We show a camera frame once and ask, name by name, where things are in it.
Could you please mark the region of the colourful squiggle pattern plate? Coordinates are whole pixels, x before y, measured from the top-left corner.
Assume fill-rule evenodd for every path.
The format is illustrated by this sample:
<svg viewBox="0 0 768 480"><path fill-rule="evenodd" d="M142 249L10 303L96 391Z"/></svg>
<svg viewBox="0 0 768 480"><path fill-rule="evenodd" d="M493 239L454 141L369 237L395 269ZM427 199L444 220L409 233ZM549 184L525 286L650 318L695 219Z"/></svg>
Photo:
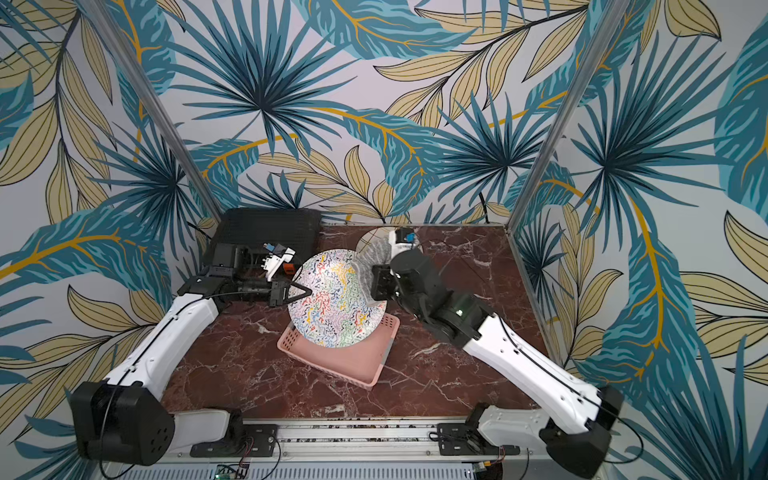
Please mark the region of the colourful squiggle pattern plate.
<svg viewBox="0 0 768 480"><path fill-rule="evenodd" d="M352 250L326 250L297 272L295 282L312 294L289 304L288 312L299 333L316 345L355 345L369 337L384 317L386 303L367 300L354 258Z"/></svg>

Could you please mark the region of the plaid striped white plate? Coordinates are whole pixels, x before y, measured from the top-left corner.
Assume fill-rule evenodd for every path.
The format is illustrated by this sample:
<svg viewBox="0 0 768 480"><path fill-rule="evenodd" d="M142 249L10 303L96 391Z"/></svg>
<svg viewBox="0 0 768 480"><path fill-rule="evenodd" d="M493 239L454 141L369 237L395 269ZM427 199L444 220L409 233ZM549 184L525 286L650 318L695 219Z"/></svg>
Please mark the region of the plaid striped white plate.
<svg viewBox="0 0 768 480"><path fill-rule="evenodd" d="M379 227L365 233L359 240L353 265L356 267L388 265L396 255L412 249L422 249L413 228Z"/></svg>

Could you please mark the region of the grey knitted dish cloth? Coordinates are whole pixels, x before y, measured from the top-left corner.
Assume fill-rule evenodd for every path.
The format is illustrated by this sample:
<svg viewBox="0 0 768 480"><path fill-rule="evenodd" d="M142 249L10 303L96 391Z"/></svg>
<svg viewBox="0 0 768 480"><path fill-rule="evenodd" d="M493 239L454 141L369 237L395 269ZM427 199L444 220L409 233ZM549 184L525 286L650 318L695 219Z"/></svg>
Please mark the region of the grey knitted dish cloth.
<svg viewBox="0 0 768 480"><path fill-rule="evenodd" d="M370 292L373 279L372 266L387 264L389 253L389 243L383 237L362 238L358 243L352 263L365 292Z"/></svg>

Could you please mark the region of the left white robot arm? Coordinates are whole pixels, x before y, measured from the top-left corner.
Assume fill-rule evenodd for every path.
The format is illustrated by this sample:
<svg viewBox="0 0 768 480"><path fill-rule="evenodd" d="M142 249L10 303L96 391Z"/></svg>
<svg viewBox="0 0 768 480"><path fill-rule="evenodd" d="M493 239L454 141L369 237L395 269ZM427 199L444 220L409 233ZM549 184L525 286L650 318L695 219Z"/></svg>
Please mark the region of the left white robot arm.
<svg viewBox="0 0 768 480"><path fill-rule="evenodd" d="M237 455L252 445L240 412L206 408L176 413L161 403L174 370L231 301L279 307L294 302L293 249L219 244L212 265L189 278L152 332L100 381L70 397L81 458L149 466L167 452Z"/></svg>

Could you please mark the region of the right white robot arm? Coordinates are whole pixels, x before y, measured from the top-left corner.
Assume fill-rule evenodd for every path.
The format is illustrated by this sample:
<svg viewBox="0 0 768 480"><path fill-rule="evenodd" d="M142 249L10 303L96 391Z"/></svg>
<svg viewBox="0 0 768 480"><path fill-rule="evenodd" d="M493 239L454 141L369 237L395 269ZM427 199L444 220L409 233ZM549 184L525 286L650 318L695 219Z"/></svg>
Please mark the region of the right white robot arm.
<svg viewBox="0 0 768 480"><path fill-rule="evenodd" d="M448 289L430 257L405 250L368 267L363 285L376 301L391 300L435 338L492 367L530 397L546 422L521 423L518 414L478 407L467 420L485 442L501 447L530 440L569 473L591 479L605 464L624 401L615 388L596 387L532 347L482 299Z"/></svg>

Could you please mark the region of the black plastic tool case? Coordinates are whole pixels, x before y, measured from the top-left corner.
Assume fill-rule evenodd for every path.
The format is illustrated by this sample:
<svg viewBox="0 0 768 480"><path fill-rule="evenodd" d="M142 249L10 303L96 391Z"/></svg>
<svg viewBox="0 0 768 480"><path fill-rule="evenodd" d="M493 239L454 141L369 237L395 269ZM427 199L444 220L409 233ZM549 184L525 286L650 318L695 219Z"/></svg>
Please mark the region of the black plastic tool case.
<svg viewBox="0 0 768 480"><path fill-rule="evenodd" d="M302 264L317 253L321 218L321 212L312 209L241 207L227 210L221 216L202 263L212 264L219 243L242 245L260 255L267 253L263 245L270 243L293 249L293 262Z"/></svg>

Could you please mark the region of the pink perforated plastic basket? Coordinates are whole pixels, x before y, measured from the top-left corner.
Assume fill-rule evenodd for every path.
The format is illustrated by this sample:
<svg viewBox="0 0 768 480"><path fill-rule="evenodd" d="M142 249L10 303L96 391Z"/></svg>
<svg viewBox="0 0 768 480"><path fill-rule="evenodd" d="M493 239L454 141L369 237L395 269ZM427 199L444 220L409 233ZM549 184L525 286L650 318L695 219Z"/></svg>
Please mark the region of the pink perforated plastic basket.
<svg viewBox="0 0 768 480"><path fill-rule="evenodd" d="M399 318L386 313L374 332L361 342L327 348L310 342L290 325L278 340L277 348L293 360L371 390L379 380L399 327Z"/></svg>

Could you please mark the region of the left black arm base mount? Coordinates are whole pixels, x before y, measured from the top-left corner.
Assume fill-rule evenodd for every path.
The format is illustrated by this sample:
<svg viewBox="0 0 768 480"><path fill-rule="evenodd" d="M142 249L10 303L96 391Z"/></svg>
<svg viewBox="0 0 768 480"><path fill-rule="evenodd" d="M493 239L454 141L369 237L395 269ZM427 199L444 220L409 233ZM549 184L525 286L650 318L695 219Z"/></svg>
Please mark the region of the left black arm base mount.
<svg viewBox="0 0 768 480"><path fill-rule="evenodd" d="M192 446L192 458L271 457L275 450L278 426L276 424L243 424L232 427L223 439Z"/></svg>

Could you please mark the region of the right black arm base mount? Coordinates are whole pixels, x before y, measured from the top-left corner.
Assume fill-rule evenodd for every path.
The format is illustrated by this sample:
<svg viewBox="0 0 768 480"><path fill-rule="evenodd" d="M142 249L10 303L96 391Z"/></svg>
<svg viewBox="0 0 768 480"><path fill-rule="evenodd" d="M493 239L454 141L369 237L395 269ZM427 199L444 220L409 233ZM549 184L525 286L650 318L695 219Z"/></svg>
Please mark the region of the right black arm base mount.
<svg viewBox="0 0 768 480"><path fill-rule="evenodd" d="M428 438L438 444L441 456L496 456L519 455L515 445L494 446L485 440L476 428L464 423L439 423Z"/></svg>

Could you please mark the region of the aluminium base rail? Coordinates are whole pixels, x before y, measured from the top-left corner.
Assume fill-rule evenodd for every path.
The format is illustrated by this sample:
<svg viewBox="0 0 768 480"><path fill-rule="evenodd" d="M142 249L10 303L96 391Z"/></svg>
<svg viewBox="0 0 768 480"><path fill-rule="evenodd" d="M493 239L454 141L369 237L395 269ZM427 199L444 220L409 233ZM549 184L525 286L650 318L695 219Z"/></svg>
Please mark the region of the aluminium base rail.
<svg viewBox="0 0 768 480"><path fill-rule="evenodd" d="M519 455L441 456L428 434L460 417L270 419L271 457L192 458L171 451L148 467L108 464L95 473L124 479L570 479L543 446L526 440Z"/></svg>

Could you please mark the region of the left aluminium corner post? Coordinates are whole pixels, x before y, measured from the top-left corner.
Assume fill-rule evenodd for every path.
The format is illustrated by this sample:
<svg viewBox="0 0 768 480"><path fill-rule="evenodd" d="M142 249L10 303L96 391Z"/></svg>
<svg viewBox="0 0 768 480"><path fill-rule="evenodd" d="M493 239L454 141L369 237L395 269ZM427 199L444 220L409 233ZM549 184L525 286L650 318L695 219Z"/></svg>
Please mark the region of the left aluminium corner post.
<svg viewBox="0 0 768 480"><path fill-rule="evenodd" d="M217 200L205 184L202 174L172 123L171 117L154 91L143 67L135 59L135 55L129 51L128 40L119 31L119 26L109 13L105 2L84 0L80 4L86 16L93 22L95 30L105 46L113 54L116 63L132 84L138 100L145 106L154 125L186 173L189 182L197 190L205 209L216 222L220 222L222 211Z"/></svg>

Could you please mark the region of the aluminium corner post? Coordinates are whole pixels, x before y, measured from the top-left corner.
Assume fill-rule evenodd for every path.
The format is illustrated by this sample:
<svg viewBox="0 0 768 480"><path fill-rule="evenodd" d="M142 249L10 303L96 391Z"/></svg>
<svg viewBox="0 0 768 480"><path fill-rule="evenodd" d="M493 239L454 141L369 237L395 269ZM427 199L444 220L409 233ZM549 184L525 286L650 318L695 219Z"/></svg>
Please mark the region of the aluminium corner post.
<svg viewBox="0 0 768 480"><path fill-rule="evenodd" d="M202 174L172 123L171 117L154 91L143 67L135 59L135 55L129 51L128 40L119 31L119 26L109 13L105 2L84 0L80 4L86 16L93 22L95 30L105 46L113 54L116 63L132 84L138 100L145 106L154 125L186 173L189 182L197 190L205 209L216 222L220 222L222 211L217 200L205 184Z"/></svg>
<svg viewBox="0 0 768 480"><path fill-rule="evenodd" d="M548 131L547 138L543 142L538 156L529 170L526 183L517 198L506 226L506 233L513 237L521 225L527 205L535 196L536 188L543 177L548 162L556 150L556 145L568 123L568 120L578 108L584 92L586 91L592 76L597 71L603 53L609 48L614 33L622 23L622 17L629 5L628 0L609 1L604 15L597 26L594 36L591 38L585 52L585 58L580 68L574 73L574 77L561 103L554 121Z"/></svg>

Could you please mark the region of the right aluminium corner post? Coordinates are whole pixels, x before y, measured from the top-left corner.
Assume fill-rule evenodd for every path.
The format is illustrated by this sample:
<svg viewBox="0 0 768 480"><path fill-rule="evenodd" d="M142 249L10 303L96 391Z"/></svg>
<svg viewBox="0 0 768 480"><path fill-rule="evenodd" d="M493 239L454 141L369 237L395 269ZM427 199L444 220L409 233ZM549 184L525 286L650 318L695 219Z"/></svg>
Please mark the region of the right aluminium corner post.
<svg viewBox="0 0 768 480"><path fill-rule="evenodd" d="M628 0L609 1L604 15L597 26L594 36L591 38L585 52L585 58L580 68L574 73L574 77L561 103L554 121L548 131L547 138L543 142L538 156L529 170L526 183L517 198L506 226L506 233L513 237L521 225L527 205L535 196L536 188L543 177L548 162L556 150L556 145L568 123L568 120L578 108L584 92L586 91L592 76L597 71L603 53L609 48L614 33L622 23L622 17L629 5Z"/></svg>

